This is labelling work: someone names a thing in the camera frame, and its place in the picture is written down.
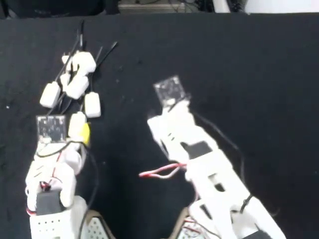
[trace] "red wire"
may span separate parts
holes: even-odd
[[[31,211],[29,208],[26,208],[26,213],[28,213],[29,216],[35,216],[36,212]]]
[[[188,226],[184,226],[184,228],[186,228],[186,229],[188,229],[188,230],[190,230],[190,231],[192,231],[192,232],[196,232],[196,233],[198,233],[198,234],[202,234],[201,231],[196,230],[196,229],[194,229],[194,228],[190,228],[190,227],[188,227]]]
[[[170,168],[177,168],[177,167],[183,167],[183,166],[186,166],[186,163],[172,163],[172,164],[160,167],[160,168],[155,169],[155,170],[140,173],[139,176],[140,177],[151,177],[152,174],[157,174],[159,172],[162,172],[162,171],[170,169]]]
[[[56,159],[56,162],[59,161],[59,159],[60,159],[60,157],[61,157],[61,154],[62,154],[62,152],[60,152],[58,158]],[[55,173],[55,167],[54,167],[53,172],[52,172],[52,177],[54,177],[54,173]]]

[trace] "black fabric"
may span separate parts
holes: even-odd
[[[152,84],[174,74],[191,93],[192,109],[242,149],[248,188],[270,211],[280,209],[275,220],[287,238],[318,238],[318,21],[318,14],[86,18],[88,50],[119,42],[94,82],[103,115],[90,120],[101,174],[93,209],[117,239],[168,237],[193,199],[182,172],[167,181],[138,177],[168,164],[147,118],[160,113]],[[1,238],[29,238],[24,179],[35,150],[35,116],[46,113],[38,102],[78,24],[79,18],[0,22]],[[237,153],[198,123],[238,170]],[[78,177],[86,200],[92,168],[86,162]]]
[[[103,11],[103,0],[3,0],[21,18],[86,16]]]
[[[0,0],[0,19],[6,18],[6,7],[4,5],[4,2]]]

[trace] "robotic hand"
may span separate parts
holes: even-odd
[[[65,138],[65,116],[37,119],[39,143],[25,179],[31,236],[77,239],[82,228],[81,239],[86,239],[87,226],[81,224],[87,205],[75,196],[75,176],[86,161],[89,127],[81,122],[77,124],[78,133]]]
[[[185,225],[196,224],[201,228],[200,232],[192,231],[198,233],[197,238],[285,239],[263,204],[237,176],[217,142],[195,124],[178,77],[155,84],[155,90],[163,112],[148,120],[153,138],[169,160],[178,162],[177,170],[186,170],[185,178],[200,198],[188,207],[180,229],[175,229],[171,238],[187,238]]]

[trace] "white connector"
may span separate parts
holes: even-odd
[[[69,56],[68,56],[68,55],[62,56],[62,62],[63,62],[63,64],[65,64],[68,59],[69,59]],[[71,57],[71,59],[69,60],[69,63],[67,64],[67,66],[66,66],[66,68],[65,68],[66,71],[70,72],[70,71],[72,70],[71,64],[72,64],[72,57]]]
[[[84,94],[89,86],[89,79],[86,76],[76,74],[71,83],[66,88],[66,95],[75,100]]]
[[[96,118],[101,116],[101,104],[98,93],[90,92],[85,95],[84,109],[88,118]]]
[[[62,91],[65,92],[66,88],[70,82],[71,74],[69,73],[64,73],[63,75],[60,76],[60,81],[62,85]]]
[[[81,111],[73,114],[70,119],[68,135],[70,138],[78,138],[86,123],[86,116]]]
[[[40,104],[46,108],[52,108],[60,95],[61,89],[57,82],[48,83],[42,93]]]
[[[87,51],[76,53],[72,58],[72,62],[79,66],[77,75],[86,76],[89,73],[93,73],[96,69],[96,62],[92,54]]]

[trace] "white plastic part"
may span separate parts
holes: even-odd
[[[78,175],[83,168],[84,160],[81,155],[75,150],[67,150],[63,158],[65,162],[73,169],[74,174]]]
[[[227,0],[213,0],[214,10],[217,13],[229,13],[229,6]]]
[[[200,202],[190,206],[190,215],[211,231],[217,232],[220,238],[242,238],[259,228],[273,239],[285,239],[283,232],[255,197],[245,207],[243,214],[234,217],[236,226],[233,226],[231,211],[239,212],[250,192],[216,141],[195,124],[188,104],[187,100],[182,100],[173,108],[164,108],[161,116],[148,120],[148,125],[154,140],[169,160],[187,163],[185,178],[193,183],[201,198]],[[181,143],[195,145],[200,142],[207,144],[211,152],[190,160]],[[205,205],[212,220],[202,211],[201,205]]]
[[[69,137],[78,138],[86,121],[86,116],[81,111],[73,114],[70,119]]]
[[[72,207],[62,213],[31,216],[32,239],[77,239],[86,209],[85,200],[75,196]],[[90,239],[86,223],[81,233],[81,239]]]
[[[78,52],[73,56],[72,61],[79,66],[78,75],[86,76],[95,71],[96,62],[90,52]]]
[[[96,118],[101,116],[101,103],[98,93],[90,92],[85,95],[84,109],[88,118]]]
[[[68,58],[69,58],[68,55],[62,56],[62,62],[63,62],[63,64],[65,64],[65,63],[67,62]],[[72,66],[71,66],[71,65],[72,65],[72,60],[73,60],[73,58],[71,57],[71,59],[69,60],[68,65],[67,65],[66,68],[65,68],[65,70],[68,71],[68,72],[70,72],[70,71],[72,70]]]
[[[66,94],[73,99],[79,99],[89,86],[89,80],[86,76],[76,74],[71,83],[66,88]]]
[[[88,238],[109,239],[99,218],[92,218],[88,225]]]
[[[246,0],[245,12],[294,13],[319,12],[318,0]]]
[[[48,83],[42,93],[40,104],[46,108],[52,108],[60,95],[61,89],[57,82]]]
[[[76,178],[74,171],[66,162],[57,163],[54,177],[61,181],[60,200],[62,205],[68,208],[72,205],[75,194]]]
[[[60,76],[60,81],[62,85],[62,91],[65,92],[66,88],[70,82],[71,74],[69,73],[64,73]]]

